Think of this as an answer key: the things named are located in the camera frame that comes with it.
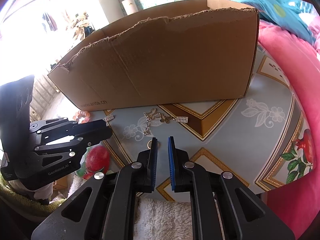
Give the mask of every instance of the screw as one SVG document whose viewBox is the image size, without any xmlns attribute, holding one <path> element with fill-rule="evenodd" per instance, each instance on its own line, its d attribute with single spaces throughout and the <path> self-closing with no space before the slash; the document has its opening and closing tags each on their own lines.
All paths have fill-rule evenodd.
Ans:
<svg viewBox="0 0 320 240">
<path fill-rule="evenodd" d="M 142 166 L 142 164 L 139 162 L 135 162 L 135 163 L 131 164 L 131 167 L 134 169 L 139 169 L 139 168 L 141 168 L 141 166 Z"/>
<path fill-rule="evenodd" d="M 186 163 L 184 164 L 184 166 L 185 166 L 186 168 L 191 169 L 191 168 L 193 168 L 193 167 L 195 166 L 195 164 L 194 164 L 193 162 L 186 162 Z"/>
<path fill-rule="evenodd" d="M 95 175 L 94 175 L 94 178 L 95 179 L 102 179 L 104 177 L 104 174 L 102 172 L 97 172 Z"/>
<path fill-rule="evenodd" d="M 225 179 L 231 179 L 233 177 L 232 173 L 229 172 L 229 171 L 226 171 L 222 174 L 222 176 L 225 178 Z"/>
</svg>

